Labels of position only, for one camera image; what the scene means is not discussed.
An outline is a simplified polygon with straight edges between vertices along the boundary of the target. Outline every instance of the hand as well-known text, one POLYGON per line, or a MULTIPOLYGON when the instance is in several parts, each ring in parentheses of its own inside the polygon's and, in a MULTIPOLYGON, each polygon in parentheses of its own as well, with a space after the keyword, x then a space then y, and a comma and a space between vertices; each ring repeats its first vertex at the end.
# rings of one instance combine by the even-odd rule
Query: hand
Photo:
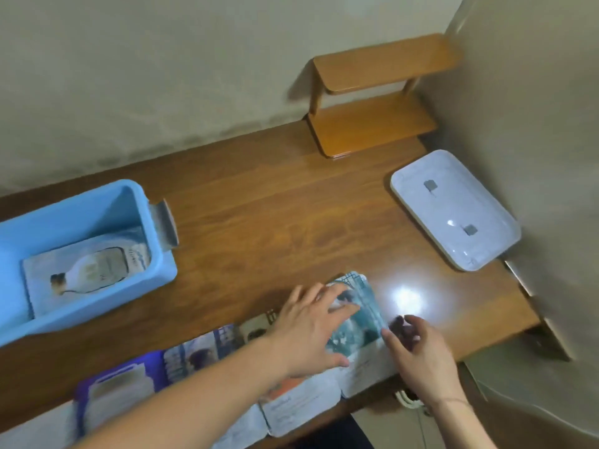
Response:
POLYGON ((330 287, 315 284, 303 296, 302 286, 291 292, 273 327, 264 336, 274 344, 276 362, 283 363, 286 377, 305 377, 349 365, 344 355, 325 350, 333 331, 360 309, 348 303, 329 311, 335 298, 345 290, 343 284, 330 287))
POLYGON ((393 332, 388 329, 382 331, 401 378, 429 407, 446 399, 466 400, 458 368, 443 335, 422 318, 408 315, 405 319, 414 326, 420 337, 412 352, 402 345, 393 332))

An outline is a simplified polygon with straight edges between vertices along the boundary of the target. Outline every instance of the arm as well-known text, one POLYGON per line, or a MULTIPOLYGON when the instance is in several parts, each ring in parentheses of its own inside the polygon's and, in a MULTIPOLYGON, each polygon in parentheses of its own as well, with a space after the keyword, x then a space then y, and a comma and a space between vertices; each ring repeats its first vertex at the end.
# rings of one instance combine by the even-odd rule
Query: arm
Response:
POLYGON ((441 333, 422 318, 406 316, 406 321, 420 337, 411 352, 393 332, 383 330, 383 338, 401 378, 434 416, 445 445, 452 449, 497 449, 468 403, 441 333))
POLYGON ((359 308, 328 312, 346 288, 295 287, 269 331, 220 362, 146 400, 84 439, 78 449, 205 449, 261 395, 288 377, 347 366, 325 351, 332 332, 359 308))

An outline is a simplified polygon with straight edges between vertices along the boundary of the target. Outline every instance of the floor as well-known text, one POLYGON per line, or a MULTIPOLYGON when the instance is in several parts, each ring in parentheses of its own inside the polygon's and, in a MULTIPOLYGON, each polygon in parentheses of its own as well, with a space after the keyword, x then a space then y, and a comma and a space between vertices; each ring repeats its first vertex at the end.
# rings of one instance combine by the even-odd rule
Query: floor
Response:
POLYGON ((432 417, 406 409, 390 396, 353 414, 374 449, 444 449, 432 417))

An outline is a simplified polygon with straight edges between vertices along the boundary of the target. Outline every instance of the left hand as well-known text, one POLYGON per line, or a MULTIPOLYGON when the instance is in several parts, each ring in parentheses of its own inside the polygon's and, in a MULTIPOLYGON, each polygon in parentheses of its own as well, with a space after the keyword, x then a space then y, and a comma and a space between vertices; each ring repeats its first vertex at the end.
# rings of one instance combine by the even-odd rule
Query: left hand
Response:
POLYGON ((275 347, 276 362, 287 377, 319 374, 333 367, 347 367, 348 358, 329 353, 325 346, 336 330, 360 307, 346 303, 329 311, 335 298, 348 288, 343 284, 312 285, 302 296, 302 286, 294 288, 273 327, 264 336, 275 347))

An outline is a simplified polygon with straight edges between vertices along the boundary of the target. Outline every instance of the bottle illustration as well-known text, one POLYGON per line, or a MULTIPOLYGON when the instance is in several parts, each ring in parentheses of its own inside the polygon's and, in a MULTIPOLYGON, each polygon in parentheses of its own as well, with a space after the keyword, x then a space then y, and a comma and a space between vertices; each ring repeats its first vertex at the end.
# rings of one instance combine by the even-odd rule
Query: bottle illustration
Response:
POLYGON ((116 284, 129 275, 126 254, 125 249, 109 247, 79 258, 69 271, 50 276, 52 292, 93 293, 116 284))

